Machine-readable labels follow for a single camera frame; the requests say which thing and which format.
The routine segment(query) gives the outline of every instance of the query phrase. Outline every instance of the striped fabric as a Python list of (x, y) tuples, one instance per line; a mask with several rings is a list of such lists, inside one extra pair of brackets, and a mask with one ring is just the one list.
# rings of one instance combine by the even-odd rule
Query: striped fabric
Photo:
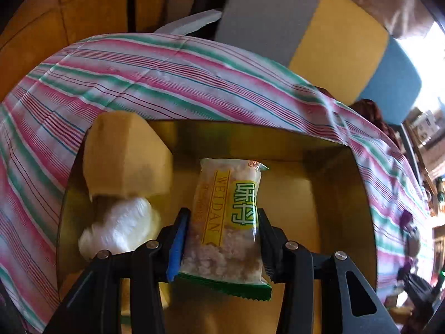
[(379, 296), (404, 263), (404, 209), (421, 231), (419, 273), (429, 280), (432, 230), (420, 188), (379, 129), (253, 53), (184, 36), (100, 35), (46, 59), (0, 106), (0, 278), (38, 330), (59, 304), (57, 226), (71, 166), (96, 116), (118, 109), (146, 119), (276, 126), (349, 145), (371, 206)]

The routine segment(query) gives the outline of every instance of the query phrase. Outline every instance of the packaged snack bar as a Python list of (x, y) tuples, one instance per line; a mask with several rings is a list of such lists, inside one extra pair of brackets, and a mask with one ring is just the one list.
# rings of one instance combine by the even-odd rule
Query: packaged snack bar
[(228, 294), (269, 300), (262, 279), (256, 195), (261, 171), (257, 161), (202, 159), (182, 276)]

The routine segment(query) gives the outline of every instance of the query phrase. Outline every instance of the metal screw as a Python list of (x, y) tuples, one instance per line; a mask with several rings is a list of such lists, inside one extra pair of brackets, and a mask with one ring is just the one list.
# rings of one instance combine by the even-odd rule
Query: metal screw
[(108, 258), (111, 255), (111, 252), (108, 250), (101, 250), (97, 253), (97, 257), (101, 260)]
[(295, 241), (288, 241), (288, 242), (286, 242), (286, 247), (289, 250), (296, 250), (296, 249), (298, 249), (298, 244)]
[(348, 255), (346, 253), (344, 253), (343, 251), (337, 251), (334, 254), (335, 258), (338, 260), (346, 260), (348, 258)]
[(145, 245), (148, 249), (157, 249), (159, 247), (159, 242), (156, 240), (150, 240)]

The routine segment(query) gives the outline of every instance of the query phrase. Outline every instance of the wooden floor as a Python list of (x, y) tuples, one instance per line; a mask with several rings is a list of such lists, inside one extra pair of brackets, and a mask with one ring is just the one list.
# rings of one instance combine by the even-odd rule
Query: wooden floor
[(41, 61), (92, 35), (154, 31), (193, 0), (25, 0), (0, 34), (0, 100)]

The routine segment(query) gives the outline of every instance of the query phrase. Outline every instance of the beige cloth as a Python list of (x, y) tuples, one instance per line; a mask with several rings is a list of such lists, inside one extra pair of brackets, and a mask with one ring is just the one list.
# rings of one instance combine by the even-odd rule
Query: beige cloth
[(420, 0), (353, 0), (395, 38), (425, 36), (434, 19)]

